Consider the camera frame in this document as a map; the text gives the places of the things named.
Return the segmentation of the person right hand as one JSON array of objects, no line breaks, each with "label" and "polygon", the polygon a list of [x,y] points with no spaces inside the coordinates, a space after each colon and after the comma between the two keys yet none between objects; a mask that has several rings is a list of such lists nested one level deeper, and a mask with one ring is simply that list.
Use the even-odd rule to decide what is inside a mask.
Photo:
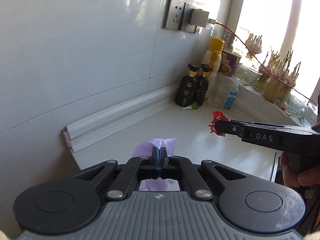
[{"label": "person right hand", "polygon": [[284,185],[292,188],[300,186],[313,186],[319,184],[319,165],[308,171],[297,174],[291,171],[287,154],[283,152],[280,156],[280,164],[283,167]]}]

